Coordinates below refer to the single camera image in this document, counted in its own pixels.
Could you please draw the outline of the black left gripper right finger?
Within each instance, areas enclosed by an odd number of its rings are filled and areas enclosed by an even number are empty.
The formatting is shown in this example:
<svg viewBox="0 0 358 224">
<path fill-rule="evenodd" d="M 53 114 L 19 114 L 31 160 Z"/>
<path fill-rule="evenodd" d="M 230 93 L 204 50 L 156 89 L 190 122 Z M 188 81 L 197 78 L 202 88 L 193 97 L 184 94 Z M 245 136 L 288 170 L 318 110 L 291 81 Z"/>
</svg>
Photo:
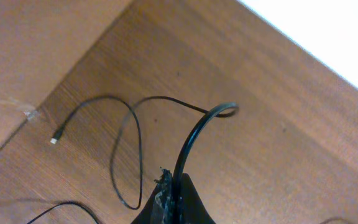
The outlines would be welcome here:
<svg viewBox="0 0 358 224">
<path fill-rule="evenodd" d="M 186 173 L 180 181 L 177 214 L 179 224 L 216 223 L 205 209 L 190 176 Z"/>
</svg>

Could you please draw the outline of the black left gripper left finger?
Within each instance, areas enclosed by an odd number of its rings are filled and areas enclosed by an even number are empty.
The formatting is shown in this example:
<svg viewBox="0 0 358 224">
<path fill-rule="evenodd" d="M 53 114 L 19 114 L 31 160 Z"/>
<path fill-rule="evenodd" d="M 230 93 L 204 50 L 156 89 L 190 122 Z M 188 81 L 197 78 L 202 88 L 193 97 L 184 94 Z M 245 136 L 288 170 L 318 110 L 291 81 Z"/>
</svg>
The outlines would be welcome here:
<svg viewBox="0 0 358 224">
<path fill-rule="evenodd" d="M 173 223 L 172 182 L 173 177 L 169 170 L 162 169 L 162 175 L 145 207 L 131 224 L 171 224 Z"/>
</svg>

